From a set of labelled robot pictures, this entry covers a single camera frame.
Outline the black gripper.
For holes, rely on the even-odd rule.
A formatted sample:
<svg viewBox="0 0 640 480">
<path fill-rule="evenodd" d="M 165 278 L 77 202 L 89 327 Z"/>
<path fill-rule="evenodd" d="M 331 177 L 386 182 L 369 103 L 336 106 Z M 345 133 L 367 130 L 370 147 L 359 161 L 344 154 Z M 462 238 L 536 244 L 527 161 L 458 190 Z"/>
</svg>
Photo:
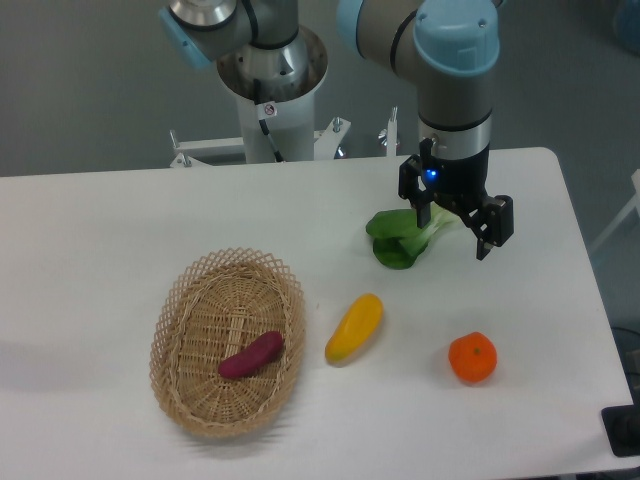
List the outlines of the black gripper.
<svg viewBox="0 0 640 480">
<path fill-rule="evenodd" d="M 463 214 L 463 223 L 477 239 L 476 259 L 484 260 L 514 233 L 513 199 L 490 197 L 486 192 L 489 146 L 454 160 L 436 157 L 431 139 L 422 140 L 419 148 L 420 157 L 411 155 L 399 167 L 399 197 L 415 210 L 418 227 L 426 227 L 431 220 L 431 193 L 442 208 Z M 420 188 L 421 180 L 427 190 Z"/>
</svg>

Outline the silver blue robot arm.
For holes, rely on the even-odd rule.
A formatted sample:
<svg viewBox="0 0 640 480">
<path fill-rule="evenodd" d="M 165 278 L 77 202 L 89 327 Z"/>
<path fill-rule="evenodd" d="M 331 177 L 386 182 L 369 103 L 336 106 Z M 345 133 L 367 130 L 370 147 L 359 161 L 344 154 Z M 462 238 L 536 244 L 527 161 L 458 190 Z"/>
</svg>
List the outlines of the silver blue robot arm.
<svg viewBox="0 0 640 480">
<path fill-rule="evenodd" d="M 214 65 L 238 101 L 251 163 L 308 160 L 323 43 L 295 1 L 171 1 L 160 22 L 195 68 Z M 419 150 L 399 169 L 398 193 L 419 226 L 438 205 L 458 216 L 483 259 L 513 234 L 513 202 L 485 188 L 492 71 L 500 53 L 495 1 L 342 1 L 336 23 L 360 57 L 417 92 Z"/>
</svg>

